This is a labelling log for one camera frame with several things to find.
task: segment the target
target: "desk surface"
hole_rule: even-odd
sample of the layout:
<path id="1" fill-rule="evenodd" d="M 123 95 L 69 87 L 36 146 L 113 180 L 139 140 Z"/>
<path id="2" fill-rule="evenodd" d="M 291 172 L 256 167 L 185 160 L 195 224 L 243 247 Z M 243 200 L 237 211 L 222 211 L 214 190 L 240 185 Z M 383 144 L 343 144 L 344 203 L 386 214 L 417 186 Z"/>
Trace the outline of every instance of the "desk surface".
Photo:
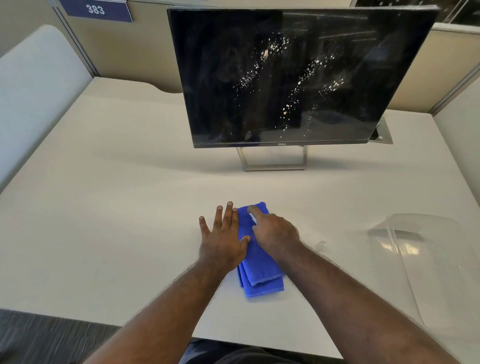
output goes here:
<path id="1" fill-rule="evenodd" d="M 244 172 L 234 148 L 193 148 L 182 95 L 95 78 L 0 194 L 0 308 L 122 325 L 195 261 L 198 217 L 228 200 L 267 202 L 388 297 L 369 228 L 433 214 L 474 237 L 480 208 L 430 115 L 385 116 L 393 145 L 310 146 L 304 171 Z M 230 273 L 194 336 L 340 357 L 288 279 L 248 301 Z M 440 340 L 465 363 L 479 354 Z"/>

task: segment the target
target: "person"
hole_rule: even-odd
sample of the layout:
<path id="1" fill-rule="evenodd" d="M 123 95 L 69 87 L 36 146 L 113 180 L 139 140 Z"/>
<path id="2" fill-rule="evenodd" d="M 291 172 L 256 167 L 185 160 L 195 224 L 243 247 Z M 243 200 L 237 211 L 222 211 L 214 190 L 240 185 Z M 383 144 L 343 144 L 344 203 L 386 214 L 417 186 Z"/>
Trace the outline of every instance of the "person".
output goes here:
<path id="1" fill-rule="evenodd" d="M 225 275 L 245 258 L 249 236 L 238 239 L 232 202 L 218 206 L 210 230 L 200 217 L 202 243 L 195 264 L 94 352 L 85 364 L 294 363 L 260 348 L 216 347 L 188 360 L 192 333 Z M 305 246 L 295 227 L 275 214 L 248 210 L 260 246 L 307 299 L 347 363 L 458 361 L 415 323 Z"/>

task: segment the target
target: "monitor stand base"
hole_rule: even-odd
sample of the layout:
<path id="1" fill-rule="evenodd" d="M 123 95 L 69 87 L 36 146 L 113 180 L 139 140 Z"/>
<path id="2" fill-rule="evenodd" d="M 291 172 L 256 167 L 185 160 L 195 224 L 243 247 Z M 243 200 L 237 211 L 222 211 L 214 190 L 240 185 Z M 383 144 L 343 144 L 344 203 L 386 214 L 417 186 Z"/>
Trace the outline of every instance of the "monitor stand base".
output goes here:
<path id="1" fill-rule="evenodd" d="M 278 163 L 278 164 L 250 164 L 245 157 L 243 152 L 244 148 L 261 148 L 261 147 L 240 147 L 237 148 L 239 153 L 243 169 L 245 171 L 253 171 L 253 170 L 304 170 L 307 168 L 307 146 L 303 147 L 303 157 L 302 162 L 300 163 Z"/>

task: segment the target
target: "person's left arm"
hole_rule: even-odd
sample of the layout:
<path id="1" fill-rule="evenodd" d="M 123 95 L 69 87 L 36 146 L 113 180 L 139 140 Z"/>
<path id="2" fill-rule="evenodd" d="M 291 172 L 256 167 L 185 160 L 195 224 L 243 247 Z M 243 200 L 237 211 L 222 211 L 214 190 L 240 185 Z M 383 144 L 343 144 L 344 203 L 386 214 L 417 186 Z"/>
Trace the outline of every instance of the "person's left arm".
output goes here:
<path id="1" fill-rule="evenodd" d="M 249 236 L 238 240 L 238 212 L 229 202 L 212 231 L 200 217 L 202 244 L 197 262 L 94 352 L 84 364 L 177 364 L 193 330 L 225 275 L 247 252 Z"/>

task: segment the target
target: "folded microfiber cloth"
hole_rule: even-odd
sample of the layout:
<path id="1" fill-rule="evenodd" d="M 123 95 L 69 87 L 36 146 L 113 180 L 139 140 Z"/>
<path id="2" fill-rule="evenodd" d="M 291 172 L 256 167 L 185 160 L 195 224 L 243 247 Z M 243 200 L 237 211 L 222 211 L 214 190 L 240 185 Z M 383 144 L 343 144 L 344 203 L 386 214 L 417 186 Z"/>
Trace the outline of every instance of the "folded microfiber cloth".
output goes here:
<path id="1" fill-rule="evenodd" d="M 264 214 L 268 214 L 265 202 L 261 202 L 255 206 Z M 245 235 L 251 237 L 247 248 L 247 256 L 237 268 L 240 286 L 244 288 L 247 297 L 256 297 L 263 294 L 283 291 L 283 272 L 275 263 L 275 260 L 261 248 L 255 239 L 253 233 L 255 222 L 247 209 L 248 206 L 238 209 L 239 240 Z"/>

